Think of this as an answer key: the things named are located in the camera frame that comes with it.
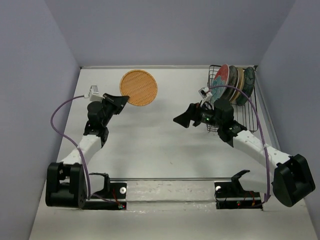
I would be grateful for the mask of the orange woven round plate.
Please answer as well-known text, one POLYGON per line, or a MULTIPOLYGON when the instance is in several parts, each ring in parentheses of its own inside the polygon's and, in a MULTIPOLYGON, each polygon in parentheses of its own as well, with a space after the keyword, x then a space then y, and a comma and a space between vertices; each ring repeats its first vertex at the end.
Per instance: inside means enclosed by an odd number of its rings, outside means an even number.
POLYGON ((134 69, 123 75, 119 84, 122 96, 128 96, 133 106, 143 107, 152 103, 158 93, 155 78, 147 71, 134 69))

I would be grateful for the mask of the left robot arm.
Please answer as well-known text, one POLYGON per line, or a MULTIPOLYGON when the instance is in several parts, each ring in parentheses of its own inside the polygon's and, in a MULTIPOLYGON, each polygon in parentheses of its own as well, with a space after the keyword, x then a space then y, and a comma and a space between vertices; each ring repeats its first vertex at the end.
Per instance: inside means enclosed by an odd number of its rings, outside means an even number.
POLYGON ((123 210, 126 206, 117 197, 126 194, 125 187, 113 187, 107 173, 90 172, 87 164, 104 147, 109 136, 107 125, 121 113, 129 96, 90 93, 87 98, 88 120, 80 142, 62 133, 75 148, 60 162, 47 167, 45 203, 48 207, 82 209, 94 197, 123 210))

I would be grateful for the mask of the dark blue glazed plate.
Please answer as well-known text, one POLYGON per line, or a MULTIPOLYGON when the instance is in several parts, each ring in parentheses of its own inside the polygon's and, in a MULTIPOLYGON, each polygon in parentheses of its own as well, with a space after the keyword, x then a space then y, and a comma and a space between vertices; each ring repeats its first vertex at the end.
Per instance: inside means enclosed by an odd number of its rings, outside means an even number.
MULTIPOLYGON (((248 98, 251 97, 254 87, 255 87, 256 74, 255 69, 251 66, 247 67, 244 70, 244 85, 242 88, 242 92, 246 94, 248 98)), ((236 104, 238 106, 243 106, 248 101, 247 97, 245 97, 242 93, 236 99, 236 104)))

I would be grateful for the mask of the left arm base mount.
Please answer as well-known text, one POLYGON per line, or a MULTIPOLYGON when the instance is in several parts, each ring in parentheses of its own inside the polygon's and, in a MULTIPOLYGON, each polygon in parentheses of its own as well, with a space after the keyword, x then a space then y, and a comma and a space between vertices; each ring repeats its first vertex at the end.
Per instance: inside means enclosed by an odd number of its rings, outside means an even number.
POLYGON ((93 193, 83 210, 122 211, 127 209, 127 183, 111 182, 110 190, 93 193))

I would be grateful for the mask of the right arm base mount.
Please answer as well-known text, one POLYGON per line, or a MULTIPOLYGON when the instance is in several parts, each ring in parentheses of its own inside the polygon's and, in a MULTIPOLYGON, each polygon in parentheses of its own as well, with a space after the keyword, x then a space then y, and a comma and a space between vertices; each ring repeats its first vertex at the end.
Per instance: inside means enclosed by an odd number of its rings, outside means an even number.
POLYGON ((259 192, 234 189, 231 181, 214 183, 217 210, 263 209, 259 192))

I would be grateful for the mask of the grey deer plate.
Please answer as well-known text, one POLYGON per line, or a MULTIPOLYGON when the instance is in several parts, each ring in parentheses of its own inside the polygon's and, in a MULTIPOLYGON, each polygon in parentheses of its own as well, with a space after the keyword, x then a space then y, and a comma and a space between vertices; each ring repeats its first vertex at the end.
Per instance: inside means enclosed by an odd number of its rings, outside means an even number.
MULTIPOLYGON (((229 86, 232 86, 232 87, 237 86, 238 75, 239 75, 238 69, 234 65, 229 66, 229 81, 228 81, 229 86)), ((230 100, 233 93, 234 93, 234 89, 227 87, 225 89, 224 93, 222 94, 221 98, 226 99, 226 100, 230 100)))

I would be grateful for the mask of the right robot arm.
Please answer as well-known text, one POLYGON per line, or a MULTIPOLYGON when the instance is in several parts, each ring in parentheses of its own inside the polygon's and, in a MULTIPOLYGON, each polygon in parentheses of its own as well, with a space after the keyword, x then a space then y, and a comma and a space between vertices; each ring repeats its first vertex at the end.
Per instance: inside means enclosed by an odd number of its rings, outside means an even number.
POLYGON ((219 138, 266 168, 273 177, 265 193, 272 192, 286 207, 292 207, 316 189, 308 161, 300 154, 289 155, 264 143, 234 119, 234 108, 225 99, 214 102, 213 108, 191 103, 173 121, 184 128, 200 124, 217 125, 219 138))

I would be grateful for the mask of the red teal floral plate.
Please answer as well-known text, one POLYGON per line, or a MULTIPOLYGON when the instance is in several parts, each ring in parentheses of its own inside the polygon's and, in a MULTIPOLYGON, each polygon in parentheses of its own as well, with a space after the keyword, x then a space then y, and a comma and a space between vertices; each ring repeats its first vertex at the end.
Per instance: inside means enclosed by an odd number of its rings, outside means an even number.
POLYGON ((219 99, 226 90, 226 85, 229 83, 230 69, 227 64, 223 64, 217 71, 214 79, 209 85, 210 93, 212 94, 210 101, 214 103, 219 99))

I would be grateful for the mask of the beige bird plate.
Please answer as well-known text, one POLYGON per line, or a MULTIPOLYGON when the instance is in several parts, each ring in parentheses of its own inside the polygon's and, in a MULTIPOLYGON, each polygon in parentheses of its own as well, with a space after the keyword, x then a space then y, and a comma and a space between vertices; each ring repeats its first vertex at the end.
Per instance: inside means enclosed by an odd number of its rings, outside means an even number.
MULTIPOLYGON (((241 67, 238 67, 237 70, 238 70, 238 77, 240 77, 240 80, 241 80, 240 87, 239 87, 238 89, 239 89, 239 90, 242 90, 243 87, 244 87, 244 83, 245 83, 245 80, 244 80, 244 70, 243 70, 243 68, 241 68, 241 67)), ((236 101, 236 99, 240 96, 240 94, 241 94, 241 93, 240 93, 239 91, 237 91, 237 96, 236 96, 236 98, 235 98, 235 100, 234 100, 233 102, 236 101)))

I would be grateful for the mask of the white plate teal rim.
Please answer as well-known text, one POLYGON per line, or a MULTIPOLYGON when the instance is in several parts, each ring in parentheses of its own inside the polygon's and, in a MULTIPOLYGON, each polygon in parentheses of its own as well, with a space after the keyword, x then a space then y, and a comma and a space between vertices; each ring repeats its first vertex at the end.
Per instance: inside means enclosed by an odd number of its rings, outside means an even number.
MULTIPOLYGON (((241 78, 238 77, 237 84, 235 85, 235 87, 236 87, 237 89, 239 89, 239 88, 240 88, 240 85, 241 85, 241 78)), ((230 99, 229 99, 229 101, 230 101, 231 103, 236 99, 237 92, 238 92, 238 91, 237 91, 236 89, 233 89, 233 94, 232 94, 232 96, 231 96, 230 99)))

